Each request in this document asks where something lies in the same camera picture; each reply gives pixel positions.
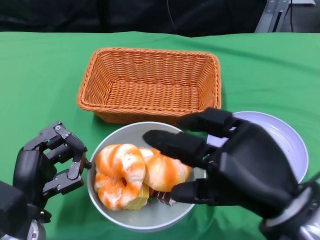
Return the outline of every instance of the glazed bun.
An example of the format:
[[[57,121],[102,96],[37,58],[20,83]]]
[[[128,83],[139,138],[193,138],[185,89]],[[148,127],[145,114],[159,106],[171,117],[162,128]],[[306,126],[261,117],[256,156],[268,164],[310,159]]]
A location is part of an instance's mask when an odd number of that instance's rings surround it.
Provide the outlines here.
[[[184,183],[191,167],[178,159],[160,154],[156,149],[140,148],[145,162],[143,182],[159,192],[171,192],[174,185]]]

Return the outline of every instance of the basket rim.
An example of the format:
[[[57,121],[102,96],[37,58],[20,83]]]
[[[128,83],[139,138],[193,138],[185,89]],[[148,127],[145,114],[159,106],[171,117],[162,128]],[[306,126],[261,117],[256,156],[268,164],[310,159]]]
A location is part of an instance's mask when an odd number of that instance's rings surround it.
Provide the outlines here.
[[[214,90],[214,94],[212,97],[215,96],[215,100],[213,101],[214,108],[220,109],[222,106],[221,101],[221,66],[220,61],[211,52],[203,52],[203,51],[188,51],[188,50],[173,50],[173,49],[151,49],[151,48],[130,48],[130,47],[103,47],[99,48],[92,54],[88,67],[85,70],[84,77],[82,83],[79,87],[79,92],[77,95],[76,103],[77,105],[85,110],[90,112],[97,112],[97,113],[109,113],[109,114],[148,114],[154,116],[174,116],[180,117],[185,114],[192,114],[192,113],[199,113],[202,112],[204,109],[197,109],[197,110],[190,110],[190,109],[183,109],[183,108],[166,108],[166,107],[150,107],[150,106],[132,106],[132,105],[114,105],[114,104],[93,104],[85,101],[84,95],[87,89],[87,85],[89,83],[90,76],[92,74],[92,69],[98,60],[98,56],[104,52],[150,52],[150,53],[163,53],[163,54],[172,54],[172,55],[188,55],[191,54],[197,57],[203,58],[210,58],[214,61],[216,65],[216,82],[217,86]]]

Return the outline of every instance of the white plate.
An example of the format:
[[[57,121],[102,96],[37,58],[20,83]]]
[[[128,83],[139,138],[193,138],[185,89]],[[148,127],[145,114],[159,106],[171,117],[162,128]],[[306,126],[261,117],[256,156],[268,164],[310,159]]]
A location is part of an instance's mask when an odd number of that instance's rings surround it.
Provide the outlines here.
[[[309,156],[306,145],[299,134],[287,123],[275,116],[256,112],[240,111],[234,117],[244,119],[263,127],[280,146],[286,155],[297,181],[300,183],[308,170]],[[218,138],[208,135],[206,142],[210,145],[221,147],[227,138]]]

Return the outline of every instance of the metal frame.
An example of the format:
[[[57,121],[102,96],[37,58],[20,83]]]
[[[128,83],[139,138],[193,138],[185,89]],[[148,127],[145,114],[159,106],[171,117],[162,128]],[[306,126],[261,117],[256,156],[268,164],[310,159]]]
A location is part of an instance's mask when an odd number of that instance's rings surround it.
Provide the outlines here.
[[[280,32],[290,0],[267,0],[255,33]]]

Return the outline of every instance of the cable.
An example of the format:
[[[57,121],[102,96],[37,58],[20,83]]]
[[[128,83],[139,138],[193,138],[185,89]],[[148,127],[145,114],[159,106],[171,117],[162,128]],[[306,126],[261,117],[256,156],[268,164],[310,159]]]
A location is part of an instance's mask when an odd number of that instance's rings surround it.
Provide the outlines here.
[[[294,32],[294,26],[292,24],[292,9],[294,8],[294,5],[292,4],[292,0],[291,0],[291,10],[290,10],[290,26],[291,26],[291,32]]]
[[[170,13],[169,0],[166,0],[166,7],[167,7],[167,10],[168,10],[168,14],[169,14],[169,17],[170,17],[170,20],[171,20],[171,23],[172,23],[172,27],[173,27],[173,29],[174,29],[174,32],[175,32],[176,35],[178,35],[177,27],[176,27],[176,25],[175,25],[174,20],[172,19],[171,13]]]

